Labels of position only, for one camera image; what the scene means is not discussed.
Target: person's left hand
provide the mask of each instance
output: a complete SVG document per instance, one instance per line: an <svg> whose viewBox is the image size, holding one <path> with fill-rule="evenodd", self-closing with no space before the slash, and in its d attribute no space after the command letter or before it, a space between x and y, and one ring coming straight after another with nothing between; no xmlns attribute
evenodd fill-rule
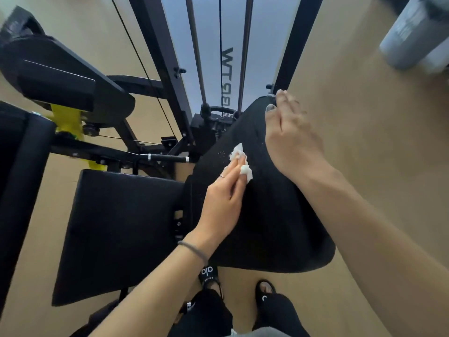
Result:
<svg viewBox="0 0 449 337"><path fill-rule="evenodd" d="M206 232L220 244L233 230L242 209L246 175L240 175L245 157L235 158L206 192L203 211L196 229Z"/></svg>

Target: hand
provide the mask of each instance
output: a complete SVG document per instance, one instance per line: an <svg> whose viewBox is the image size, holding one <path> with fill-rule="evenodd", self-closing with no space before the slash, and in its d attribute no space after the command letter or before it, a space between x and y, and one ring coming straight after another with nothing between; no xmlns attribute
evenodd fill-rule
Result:
<svg viewBox="0 0 449 337"><path fill-rule="evenodd" d="M298 184L303 176L328 165L323 142L287 91L278 90L276 103L278 106L265 114L265 143L276 168Z"/></svg>
<svg viewBox="0 0 449 337"><path fill-rule="evenodd" d="M195 230L213 236L216 247L233 230L242 209L242 198L246 188L246 175L240 175L245 157L235 158L206 192L201 218Z"/></svg>

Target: forearm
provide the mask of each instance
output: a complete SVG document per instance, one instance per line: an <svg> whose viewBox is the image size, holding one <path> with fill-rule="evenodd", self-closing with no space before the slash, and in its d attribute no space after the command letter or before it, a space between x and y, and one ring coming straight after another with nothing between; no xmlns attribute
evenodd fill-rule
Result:
<svg viewBox="0 0 449 337"><path fill-rule="evenodd" d="M211 256L220 243L193 230L184 241ZM166 337L199 272L203 260L178 246L92 332L92 337Z"/></svg>
<svg viewBox="0 0 449 337"><path fill-rule="evenodd" d="M446 336L449 272L330 166L296 180L374 311L394 336Z"/></svg>

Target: black pants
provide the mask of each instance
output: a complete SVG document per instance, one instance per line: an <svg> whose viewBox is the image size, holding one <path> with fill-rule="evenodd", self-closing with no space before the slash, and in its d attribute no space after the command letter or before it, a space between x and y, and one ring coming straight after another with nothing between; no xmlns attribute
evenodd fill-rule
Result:
<svg viewBox="0 0 449 337"><path fill-rule="evenodd" d="M168 337L223 337L231 334L232 314L216 291L198 292L193 308L173 325ZM270 326L291 337L310 337L301 325L291 301L278 293L268 294L258 309L253 330Z"/></svg>

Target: bracelet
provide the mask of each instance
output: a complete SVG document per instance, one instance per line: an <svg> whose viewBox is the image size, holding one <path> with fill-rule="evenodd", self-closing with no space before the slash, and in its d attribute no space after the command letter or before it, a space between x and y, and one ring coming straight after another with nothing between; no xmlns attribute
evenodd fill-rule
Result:
<svg viewBox="0 0 449 337"><path fill-rule="evenodd" d="M186 243L185 241L182 240L178 241L178 245L185 246L192 252L194 252L196 255L198 255L203 260L204 266L207 266L209 264L209 258L206 257L206 255L203 252L201 252L198 248L196 248L194 245Z"/></svg>

